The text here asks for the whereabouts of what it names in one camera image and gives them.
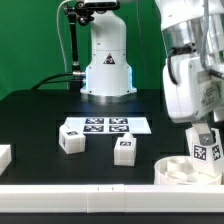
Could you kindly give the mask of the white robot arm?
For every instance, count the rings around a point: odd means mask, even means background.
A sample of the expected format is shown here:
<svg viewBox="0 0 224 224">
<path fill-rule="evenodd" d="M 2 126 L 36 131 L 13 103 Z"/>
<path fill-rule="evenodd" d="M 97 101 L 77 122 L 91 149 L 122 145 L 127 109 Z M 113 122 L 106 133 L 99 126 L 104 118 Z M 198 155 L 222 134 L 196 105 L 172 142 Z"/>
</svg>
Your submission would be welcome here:
<svg viewBox="0 0 224 224">
<path fill-rule="evenodd" d="M 155 0 L 166 49 L 163 85 L 173 122 L 190 122 L 202 145 L 215 142 L 206 119 L 222 102 L 224 0 Z M 126 28 L 113 11 L 117 0 L 84 0 L 91 21 L 92 61 L 83 91 L 120 97 L 135 89 L 126 62 Z"/>
</svg>

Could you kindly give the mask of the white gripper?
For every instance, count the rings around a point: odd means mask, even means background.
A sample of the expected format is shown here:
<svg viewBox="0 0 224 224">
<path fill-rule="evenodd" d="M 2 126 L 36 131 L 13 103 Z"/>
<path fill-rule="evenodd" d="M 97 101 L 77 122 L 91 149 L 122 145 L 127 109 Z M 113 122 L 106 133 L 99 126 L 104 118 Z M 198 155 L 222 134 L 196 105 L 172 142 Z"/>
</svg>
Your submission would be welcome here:
<svg viewBox="0 0 224 224">
<path fill-rule="evenodd" d="M 198 57 L 174 56 L 171 59 L 174 84 L 163 69 L 163 86 L 168 115 L 175 123 L 193 122 L 201 145 L 212 145 L 214 136 L 204 117 L 224 101 L 224 81 L 207 74 Z"/>
</svg>

